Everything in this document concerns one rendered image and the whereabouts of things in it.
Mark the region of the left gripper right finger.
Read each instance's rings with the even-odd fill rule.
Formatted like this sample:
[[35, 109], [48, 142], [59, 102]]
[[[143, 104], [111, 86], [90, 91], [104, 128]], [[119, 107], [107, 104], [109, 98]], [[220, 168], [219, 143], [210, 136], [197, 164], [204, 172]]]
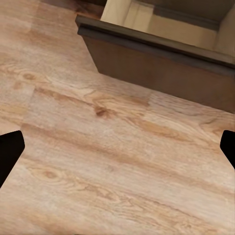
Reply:
[[224, 130], [219, 147], [235, 168], [235, 132]]

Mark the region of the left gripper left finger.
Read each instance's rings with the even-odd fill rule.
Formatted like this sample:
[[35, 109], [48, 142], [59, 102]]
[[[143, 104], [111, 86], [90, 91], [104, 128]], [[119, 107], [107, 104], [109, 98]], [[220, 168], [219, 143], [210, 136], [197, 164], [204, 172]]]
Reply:
[[0, 188], [25, 149], [20, 130], [0, 136]]

